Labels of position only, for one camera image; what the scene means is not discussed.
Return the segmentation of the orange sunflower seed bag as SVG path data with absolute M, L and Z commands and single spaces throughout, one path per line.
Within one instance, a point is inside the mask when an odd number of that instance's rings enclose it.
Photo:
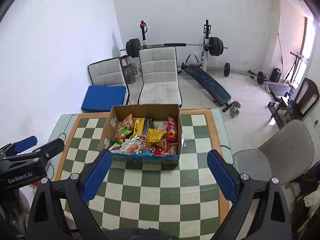
M 124 120 L 123 120 L 123 127 L 128 130 L 134 130 L 135 122 L 133 120 L 133 115 L 130 113 Z

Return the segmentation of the clear pink snack bag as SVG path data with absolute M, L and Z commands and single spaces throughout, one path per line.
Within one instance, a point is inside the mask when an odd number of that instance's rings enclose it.
M 167 121 L 154 121 L 153 122 L 153 129 L 166 132 L 168 130 L 168 122 Z

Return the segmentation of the white padded chair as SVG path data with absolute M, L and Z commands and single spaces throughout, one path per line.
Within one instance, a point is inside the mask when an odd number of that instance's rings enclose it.
M 143 85 L 138 104 L 182 106 L 175 47 L 154 47 L 139 52 Z

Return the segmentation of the green fruit candy bag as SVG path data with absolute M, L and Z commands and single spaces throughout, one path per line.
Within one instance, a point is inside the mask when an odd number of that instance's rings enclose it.
M 114 144 L 123 144 L 125 139 L 133 133 L 132 130 L 127 129 L 125 127 L 121 127 L 118 129 L 116 136 L 111 140 Z

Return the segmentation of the yellow black snack bag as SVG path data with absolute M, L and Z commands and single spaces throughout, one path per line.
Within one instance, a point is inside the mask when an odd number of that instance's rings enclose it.
M 153 128 L 152 118 L 136 118 L 133 136 L 140 134 L 147 136 L 148 130 Z

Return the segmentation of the grey shell chair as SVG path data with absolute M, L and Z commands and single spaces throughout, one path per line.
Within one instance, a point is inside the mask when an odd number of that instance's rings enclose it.
M 252 179 L 268 181 L 275 177 L 285 185 L 306 172 L 314 157 L 307 127 L 300 120 L 292 120 L 258 148 L 233 154 L 233 164 Z

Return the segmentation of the red long snack packet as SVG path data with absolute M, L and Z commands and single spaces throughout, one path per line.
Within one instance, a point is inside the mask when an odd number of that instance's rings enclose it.
M 168 117 L 167 140 L 170 142 L 178 141 L 177 123 L 175 119 L 170 116 Z

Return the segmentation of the white round cookie packet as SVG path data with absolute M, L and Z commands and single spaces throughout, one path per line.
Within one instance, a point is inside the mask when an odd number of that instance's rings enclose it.
M 138 154 L 140 152 L 141 145 L 142 143 L 140 141 L 127 140 L 122 144 L 120 148 L 120 153 L 121 154 Z

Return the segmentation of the red chocolate snack packet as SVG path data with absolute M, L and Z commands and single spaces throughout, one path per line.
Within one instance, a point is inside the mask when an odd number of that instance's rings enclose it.
M 153 150 L 152 154 L 157 156 L 164 156 L 164 155 L 167 155 L 167 150 L 165 148 L 156 147 Z

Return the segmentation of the cardboard milk box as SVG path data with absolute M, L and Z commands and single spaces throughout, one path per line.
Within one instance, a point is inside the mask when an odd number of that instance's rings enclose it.
M 146 104 L 114 106 L 98 150 L 118 161 L 176 166 L 182 148 L 180 106 Z

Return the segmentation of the brown red snack packet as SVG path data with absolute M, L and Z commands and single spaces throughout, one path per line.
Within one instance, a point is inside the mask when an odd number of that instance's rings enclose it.
M 178 143 L 169 143 L 166 149 L 167 155 L 178 155 Z

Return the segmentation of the yellow crinkled snack bag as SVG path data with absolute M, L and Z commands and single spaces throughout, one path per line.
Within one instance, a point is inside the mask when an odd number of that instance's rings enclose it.
M 157 129 L 148 129 L 148 133 L 146 136 L 147 147 L 157 146 L 160 148 L 164 148 L 164 140 L 167 132 L 160 131 Z

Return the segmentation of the dark wooden chair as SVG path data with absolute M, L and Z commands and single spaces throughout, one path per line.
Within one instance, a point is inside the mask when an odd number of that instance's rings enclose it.
M 271 112 L 271 119 L 274 119 L 278 128 L 282 129 L 289 116 L 290 120 L 303 120 L 319 101 L 319 90 L 317 85 L 307 77 L 301 83 L 298 92 L 293 89 L 280 97 L 279 103 L 269 102 L 267 107 Z

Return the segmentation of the white beige pouch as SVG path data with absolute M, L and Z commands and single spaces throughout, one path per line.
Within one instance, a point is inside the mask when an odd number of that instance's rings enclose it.
M 147 143 L 147 139 L 146 139 L 146 136 L 145 136 L 145 135 L 137 134 L 137 135 L 135 135 L 135 136 L 132 136 L 130 139 L 131 139 L 131 140 L 134 140 L 134 141 L 140 141 L 140 142 L 142 142 L 142 143 L 144 143 L 144 144 Z

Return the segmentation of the floor barbell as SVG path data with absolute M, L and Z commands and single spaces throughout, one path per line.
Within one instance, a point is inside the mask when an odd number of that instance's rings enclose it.
M 240 74 L 240 75 L 247 75 L 252 79 L 256 79 L 257 83 L 259 85 L 262 85 L 263 83 L 265 83 L 267 81 L 267 78 L 265 77 L 263 72 L 259 72 L 258 74 L 255 74 L 251 70 L 248 70 L 247 72 L 241 72 L 238 70 L 231 70 L 231 65 L 228 62 L 226 62 L 224 65 L 224 68 L 223 68 L 223 74 L 225 77 L 229 77 L 231 73 L 236 73 L 236 74 Z

